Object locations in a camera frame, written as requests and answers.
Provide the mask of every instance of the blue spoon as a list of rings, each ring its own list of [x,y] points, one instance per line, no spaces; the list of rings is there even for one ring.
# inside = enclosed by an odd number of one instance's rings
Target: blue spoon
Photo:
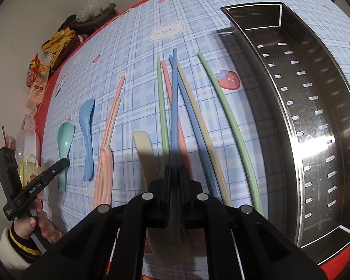
[[[67,158],[71,142],[74,137],[74,126],[70,122],[64,122],[60,125],[57,133],[57,148],[59,151],[60,160]],[[64,192],[66,190],[66,169],[59,174],[59,191]]]
[[[95,99],[89,99],[83,103],[79,110],[79,124],[82,129],[85,143],[85,165],[83,181],[90,181],[93,176],[93,152],[91,136],[91,116],[95,106]]]

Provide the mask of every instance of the metal tray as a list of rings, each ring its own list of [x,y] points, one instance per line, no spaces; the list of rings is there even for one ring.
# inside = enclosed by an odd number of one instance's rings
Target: metal tray
[[[350,87],[326,46],[286,5],[221,10],[258,76],[279,133],[285,234],[322,264],[350,243]]]

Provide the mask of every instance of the human hand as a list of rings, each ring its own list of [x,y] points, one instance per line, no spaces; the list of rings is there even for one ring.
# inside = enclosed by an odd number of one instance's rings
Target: human hand
[[[62,234],[60,231],[55,230],[52,222],[47,218],[47,213],[43,211],[41,207],[40,199],[35,199],[35,208],[38,212],[38,225],[41,230],[41,235],[50,239],[52,243],[61,239]],[[24,239],[30,239],[30,234],[35,230],[36,219],[34,217],[26,217],[22,219],[16,219],[14,221],[14,231],[18,236]]]

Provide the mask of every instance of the white sleeve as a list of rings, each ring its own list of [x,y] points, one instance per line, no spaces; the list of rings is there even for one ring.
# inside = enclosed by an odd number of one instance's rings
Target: white sleeve
[[[0,260],[6,269],[14,276],[18,276],[19,271],[24,271],[30,266],[17,252],[13,249],[8,239],[10,227],[4,229],[0,240]]]

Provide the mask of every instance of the black cuff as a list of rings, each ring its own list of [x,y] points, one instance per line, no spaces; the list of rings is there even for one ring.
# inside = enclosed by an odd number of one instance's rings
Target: black cuff
[[[8,239],[13,249],[27,262],[32,263],[40,257],[40,251],[31,239],[21,238],[14,231],[14,222],[8,231]]]

